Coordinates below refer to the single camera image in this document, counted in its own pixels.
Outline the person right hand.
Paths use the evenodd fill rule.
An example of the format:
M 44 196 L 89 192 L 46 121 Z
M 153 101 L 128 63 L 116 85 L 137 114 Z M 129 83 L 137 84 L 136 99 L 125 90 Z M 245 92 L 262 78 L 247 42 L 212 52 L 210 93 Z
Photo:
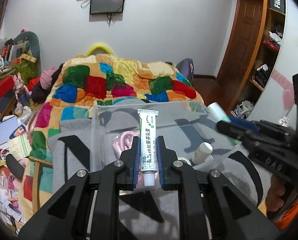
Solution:
M 271 185 L 265 199 L 267 211 L 276 212 L 280 209 L 284 204 L 284 200 L 282 199 L 284 194 L 285 181 L 276 175 L 272 175 Z

